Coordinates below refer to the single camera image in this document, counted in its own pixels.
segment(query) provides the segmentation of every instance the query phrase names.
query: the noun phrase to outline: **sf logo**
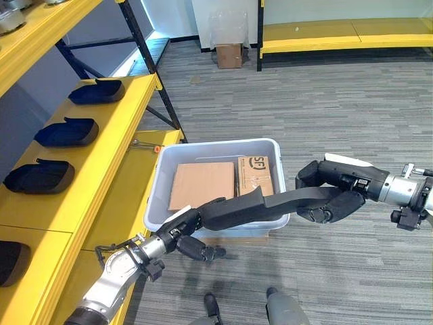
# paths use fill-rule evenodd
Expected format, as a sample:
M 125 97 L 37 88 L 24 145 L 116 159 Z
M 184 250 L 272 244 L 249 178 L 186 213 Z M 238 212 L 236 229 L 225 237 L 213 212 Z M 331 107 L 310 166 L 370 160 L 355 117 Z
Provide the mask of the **sf logo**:
M 265 158 L 264 157 L 251 157 L 250 158 L 250 166 L 251 166 L 251 168 L 256 169 L 258 171 L 262 171 L 263 169 L 266 169 Z

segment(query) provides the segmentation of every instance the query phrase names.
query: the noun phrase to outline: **small cardboard box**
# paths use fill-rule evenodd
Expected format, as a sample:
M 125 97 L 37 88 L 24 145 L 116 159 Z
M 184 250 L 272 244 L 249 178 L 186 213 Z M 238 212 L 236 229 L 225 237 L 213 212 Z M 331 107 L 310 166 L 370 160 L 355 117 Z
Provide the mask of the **small cardboard box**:
M 197 208 L 215 198 L 235 196 L 235 164 L 205 162 L 179 164 L 168 209 L 178 211 L 187 205 Z
M 222 44 L 216 46 L 218 68 L 233 69 L 242 67 L 241 44 Z
M 263 196 L 273 194 L 268 157 L 239 157 L 237 159 L 237 167 L 239 174 L 239 195 L 250 193 L 259 186 L 262 188 Z

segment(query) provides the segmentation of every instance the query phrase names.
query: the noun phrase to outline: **white plastic storage bin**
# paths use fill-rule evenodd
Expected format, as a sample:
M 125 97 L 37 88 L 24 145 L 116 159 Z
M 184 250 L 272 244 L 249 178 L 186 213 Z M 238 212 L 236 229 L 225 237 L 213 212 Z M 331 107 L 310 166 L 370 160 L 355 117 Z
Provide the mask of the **white plastic storage bin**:
M 286 191 L 281 154 L 275 140 L 247 139 L 167 146 L 161 151 L 156 165 L 155 180 L 144 214 L 146 228 L 153 232 L 156 231 L 173 214 L 168 210 L 168 204 L 178 164 L 231 161 L 237 168 L 237 158 L 240 156 L 268 156 L 274 193 Z M 195 232 L 194 236 L 202 238 L 261 237 L 271 229 L 285 226 L 289 221 L 289 216 L 289 214 L 282 215 L 275 221 L 252 222 L 218 232 L 202 228 Z

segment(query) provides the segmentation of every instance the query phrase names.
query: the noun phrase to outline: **gray carpet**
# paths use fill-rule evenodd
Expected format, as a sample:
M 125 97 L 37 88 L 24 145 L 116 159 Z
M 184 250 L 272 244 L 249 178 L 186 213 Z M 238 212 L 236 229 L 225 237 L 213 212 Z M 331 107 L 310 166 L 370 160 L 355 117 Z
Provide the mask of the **gray carpet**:
M 271 137 L 288 190 L 325 152 L 393 173 L 408 161 L 433 167 L 433 65 L 423 49 L 293 53 L 262 72 L 255 50 L 238 70 L 219 70 L 213 56 L 188 41 L 171 44 L 160 62 L 191 142 Z M 157 93 L 151 105 L 164 111 Z M 149 113 L 140 127 L 166 128 Z M 396 229 L 391 211 L 369 202 L 332 225 L 293 214 L 268 245 L 226 246 L 237 258 L 212 264 L 173 253 L 161 279 L 144 291 L 138 283 L 125 324 L 189 324 L 211 290 L 225 324 L 264 325 L 270 285 L 295 297 L 314 325 L 431 324 L 431 225 Z

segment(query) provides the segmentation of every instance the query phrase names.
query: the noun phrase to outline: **yellow metal shelving unit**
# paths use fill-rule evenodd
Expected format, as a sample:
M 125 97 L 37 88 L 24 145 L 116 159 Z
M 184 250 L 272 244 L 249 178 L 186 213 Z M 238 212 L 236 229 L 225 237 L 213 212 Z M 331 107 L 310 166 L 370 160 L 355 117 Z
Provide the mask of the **yellow metal shelving unit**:
M 0 96 L 102 0 L 69 0 L 47 5 L 33 0 L 26 24 L 0 37 Z
M 365 49 L 433 47 L 432 18 L 321 20 L 263 25 L 265 2 L 258 0 L 257 71 L 265 54 Z
M 99 133 L 92 144 L 44 148 L 32 142 L 17 162 L 15 168 L 35 163 L 37 158 L 67 160 L 74 166 L 75 176 L 65 191 L 28 195 L 0 185 L 0 239 L 23 242 L 32 253 L 23 278 L 0 290 L 0 325 L 63 324 L 101 274 L 92 252 L 94 246 L 123 242 L 137 232 L 149 235 L 143 226 L 143 214 L 158 154 L 129 148 L 131 140 L 136 137 L 167 146 L 185 139 L 128 0 L 115 2 L 131 37 L 74 46 L 65 45 L 61 38 L 102 0 L 68 0 L 53 6 L 44 0 L 33 1 L 32 7 L 24 10 L 26 24 L 0 37 L 0 96 L 55 44 L 83 79 L 87 73 L 71 49 L 134 41 L 150 75 L 122 78 L 126 93 L 116 103 L 77 106 L 66 100 L 47 122 L 59 123 L 64 117 L 93 118 Z M 88 66 L 84 68 L 94 72 Z M 82 80 L 77 87 L 94 82 Z M 151 108 L 149 112 L 176 130 L 135 134 L 155 90 L 160 92 L 171 121 Z M 113 325 L 123 323 L 131 295 L 132 288 Z
M 81 81 L 78 85 L 92 82 Z M 82 148 L 44 148 L 33 142 L 17 162 L 16 167 L 34 163 L 36 158 L 67 160 L 75 168 L 74 180 L 67 190 L 54 195 L 28 195 L 0 186 L 0 238 L 7 233 L 8 240 L 27 242 L 22 232 L 27 233 L 33 252 L 23 279 L 0 290 L 0 324 L 48 324 L 65 284 L 69 283 L 72 267 L 80 263 L 76 262 L 80 250 L 91 251 L 97 244 L 122 242 L 138 231 L 145 232 L 144 198 L 150 191 L 158 155 L 130 149 L 123 157 L 159 82 L 155 74 L 126 77 L 122 82 L 126 94 L 119 102 L 77 106 L 66 100 L 47 123 L 61 122 L 65 116 L 93 118 L 99 125 L 99 135 L 92 144 Z M 136 136 L 145 142 L 168 145 L 178 143 L 182 134 L 178 130 L 148 131 Z M 122 160 L 123 168 L 118 171 Z M 51 251 L 47 242 L 53 246 Z M 87 279 L 76 283 L 72 275 L 70 281 L 81 297 L 86 292 Z M 26 312 L 17 312 L 22 306 L 26 306 Z

